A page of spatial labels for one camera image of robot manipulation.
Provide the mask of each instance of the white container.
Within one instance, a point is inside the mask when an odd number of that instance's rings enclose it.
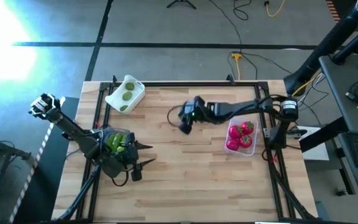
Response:
[[[134,90],[132,92],[132,98],[128,101],[122,99],[122,96],[125,92],[129,91],[125,88],[126,83],[133,83],[135,85]],[[145,88],[144,85],[137,81],[136,78],[126,75],[124,77],[124,81],[122,84],[109,96],[105,97],[105,100],[108,104],[110,104],[114,109],[123,114],[129,114],[135,106],[143,99],[145,96]],[[128,107],[124,111],[120,111],[119,108],[127,105]]]
[[[229,136],[230,127],[233,126],[233,125],[238,125],[238,126],[241,127],[241,124],[246,122],[246,121],[250,121],[250,122],[252,122],[254,124],[254,131],[252,133],[248,134],[252,138],[251,147],[243,148],[243,147],[240,146],[239,150],[237,150],[237,151],[233,151],[231,149],[228,149],[226,147],[226,141],[231,138]],[[230,120],[229,127],[227,129],[226,141],[224,143],[224,150],[227,153],[230,153],[230,154],[236,154],[236,155],[240,155],[240,156],[252,156],[255,153],[255,145],[256,145],[256,142],[257,142],[257,134],[258,134],[258,121],[256,121],[256,120],[248,120],[248,119],[243,119],[243,118],[238,118],[238,117],[237,118],[232,118]]]

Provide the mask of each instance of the tripod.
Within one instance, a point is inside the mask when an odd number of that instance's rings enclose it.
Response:
[[[167,5],[167,9],[169,9],[171,6],[173,6],[176,2],[185,2],[185,3],[189,4],[190,7],[192,7],[193,9],[197,9],[197,7],[194,6],[191,2],[189,2],[189,0],[174,0],[173,2],[171,2],[171,4]]]

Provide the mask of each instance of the wooden tabletop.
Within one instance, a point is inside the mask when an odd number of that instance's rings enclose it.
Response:
[[[269,80],[270,94],[285,94],[282,80]],[[84,82],[75,121],[92,127],[99,82]],[[264,142],[259,125],[255,154],[226,154],[224,144],[229,123],[194,124],[190,135],[167,122],[172,106],[200,95],[206,101],[237,103],[255,98],[254,87],[146,87],[145,98],[129,115],[111,110],[109,124],[130,129],[142,144],[153,146],[139,152],[140,161],[157,158],[145,166],[143,179],[116,187],[102,172],[94,215],[95,222],[251,222],[277,221]],[[101,110],[103,123],[104,107]],[[258,114],[242,116],[260,123]],[[287,144],[299,147],[297,140]],[[71,142],[68,153],[78,149]],[[283,150],[292,191],[312,214],[317,215],[305,163],[300,150]],[[85,166],[81,153],[65,162],[53,211],[59,217],[80,191]],[[121,182],[124,175],[117,177]],[[84,213],[89,206],[87,195]]]

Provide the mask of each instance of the floor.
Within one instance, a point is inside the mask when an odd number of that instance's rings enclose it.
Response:
[[[238,49],[151,48],[143,44],[239,44],[221,11],[209,1],[191,1],[197,10],[185,3],[167,9],[169,0],[0,0],[0,140],[36,154],[49,123],[31,117],[27,113],[30,104],[44,92],[77,98],[84,80],[110,80],[113,75],[122,79],[127,74],[139,80],[224,80],[235,69],[227,56]],[[288,46],[318,45],[335,25],[325,0],[287,0],[274,18],[266,15],[262,1],[253,1],[244,7],[248,21],[234,16],[232,0],[213,1],[237,26],[242,43],[252,48],[244,52],[272,59],[291,72],[311,50]],[[275,11],[279,5],[280,1],[271,1],[269,9]],[[115,47],[115,43],[139,43],[142,47]],[[242,59],[242,80],[288,75],[265,59],[248,59],[257,67],[257,74]],[[318,88],[330,92],[326,81]],[[306,103],[321,97],[312,91]],[[340,116],[331,95],[313,110],[322,124]],[[301,110],[298,122],[318,124],[310,110]],[[11,216],[29,172],[30,166],[21,160],[8,168],[0,187],[8,189],[0,199],[0,220]],[[358,223],[358,194],[335,197],[333,187],[342,184],[335,171],[311,171],[309,175],[315,200],[324,203],[333,220]]]

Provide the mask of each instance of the black desk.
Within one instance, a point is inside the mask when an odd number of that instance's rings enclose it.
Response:
[[[345,95],[350,86],[358,82],[358,55],[351,55],[342,65],[332,63],[329,56],[320,57],[319,61],[342,117],[301,140],[301,148],[305,152],[339,135],[343,153],[358,184],[358,168],[353,160],[352,143],[349,142],[350,133],[358,134],[358,109],[356,108],[358,104]]]

